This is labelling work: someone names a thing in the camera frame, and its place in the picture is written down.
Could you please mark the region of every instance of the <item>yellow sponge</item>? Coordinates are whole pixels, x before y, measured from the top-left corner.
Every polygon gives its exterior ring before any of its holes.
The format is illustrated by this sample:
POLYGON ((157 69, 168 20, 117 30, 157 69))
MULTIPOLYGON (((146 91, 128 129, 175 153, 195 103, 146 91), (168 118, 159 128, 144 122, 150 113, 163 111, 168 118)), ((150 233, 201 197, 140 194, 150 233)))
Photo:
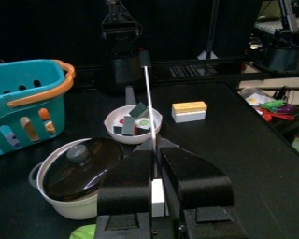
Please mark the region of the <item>yellow sponge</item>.
POLYGON ((176 114, 207 110, 207 106, 203 101, 172 104, 172 108, 176 114))

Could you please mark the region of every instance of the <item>black tabletop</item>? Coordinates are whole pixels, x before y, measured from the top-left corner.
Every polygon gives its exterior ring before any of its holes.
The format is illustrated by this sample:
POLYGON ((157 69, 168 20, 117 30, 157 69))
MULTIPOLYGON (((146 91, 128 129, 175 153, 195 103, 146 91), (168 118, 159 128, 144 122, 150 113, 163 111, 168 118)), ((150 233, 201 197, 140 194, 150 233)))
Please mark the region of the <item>black tabletop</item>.
MULTIPOLYGON (((146 104, 145 91, 136 93, 146 104)), ((299 153, 239 95, 221 83, 159 86, 153 108, 163 116, 159 134, 209 161, 229 177, 233 207, 249 238, 299 238, 299 153), (175 123, 172 103, 204 101, 205 120, 175 123)), ((68 238, 96 219, 58 215, 27 173, 65 143, 108 136, 102 121, 124 105, 122 95, 98 91, 65 94, 65 130, 53 139, 0 157, 0 238, 68 238)), ((134 147, 124 146, 125 153, 134 147)))

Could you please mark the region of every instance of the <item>orange basket handle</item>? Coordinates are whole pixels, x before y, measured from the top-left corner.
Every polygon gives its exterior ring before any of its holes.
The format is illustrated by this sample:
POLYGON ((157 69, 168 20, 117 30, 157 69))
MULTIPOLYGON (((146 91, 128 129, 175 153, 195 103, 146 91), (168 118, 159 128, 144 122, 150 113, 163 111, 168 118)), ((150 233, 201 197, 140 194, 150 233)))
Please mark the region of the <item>orange basket handle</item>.
POLYGON ((73 78, 74 78, 74 67, 69 63, 64 63, 60 60, 53 60, 66 71, 65 73, 65 82, 58 85, 56 88, 50 89, 49 91, 39 92, 33 94, 25 98, 13 100, 7 102, 7 107, 17 107, 21 105, 26 105, 38 101, 43 101, 52 97, 58 96, 60 94, 65 93, 70 87, 73 86, 73 78))

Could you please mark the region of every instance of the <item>white bowl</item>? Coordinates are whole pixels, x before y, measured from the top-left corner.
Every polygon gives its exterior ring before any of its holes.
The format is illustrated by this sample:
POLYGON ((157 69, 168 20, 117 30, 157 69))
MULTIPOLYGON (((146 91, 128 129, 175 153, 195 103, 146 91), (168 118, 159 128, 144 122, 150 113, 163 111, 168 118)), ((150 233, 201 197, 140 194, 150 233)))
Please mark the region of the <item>white bowl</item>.
MULTIPOLYGON (((114 134, 113 132, 113 126, 116 125, 116 120, 118 117, 124 117, 129 115, 130 110, 134 108, 136 105, 126 105, 122 106, 120 108, 117 108, 116 110, 113 110, 109 115, 106 116, 105 120, 104 120, 104 126, 105 129, 110 135, 110 137, 126 144, 126 145, 136 145, 136 144, 141 144, 146 138, 149 138, 152 136, 150 132, 146 134, 140 134, 140 135, 134 135, 134 136, 125 136, 121 134, 114 134)), ((157 112, 156 109, 153 109, 153 120, 154 120, 154 133, 157 134, 159 129, 160 129, 160 125, 161 125, 161 114, 157 112)))

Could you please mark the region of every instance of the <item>pot lid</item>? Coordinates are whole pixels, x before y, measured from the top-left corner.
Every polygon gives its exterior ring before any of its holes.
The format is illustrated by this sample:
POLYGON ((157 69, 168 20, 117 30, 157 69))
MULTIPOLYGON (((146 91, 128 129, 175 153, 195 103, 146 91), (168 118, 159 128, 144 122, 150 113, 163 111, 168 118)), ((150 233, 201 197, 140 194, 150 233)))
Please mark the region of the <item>pot lid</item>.
POLYGON ((121 145, 110 138, 93 138, 73 146, 46 169, 46 196, 58 201, 82 198, 97 190, 105 173, 121 159, 121 145))

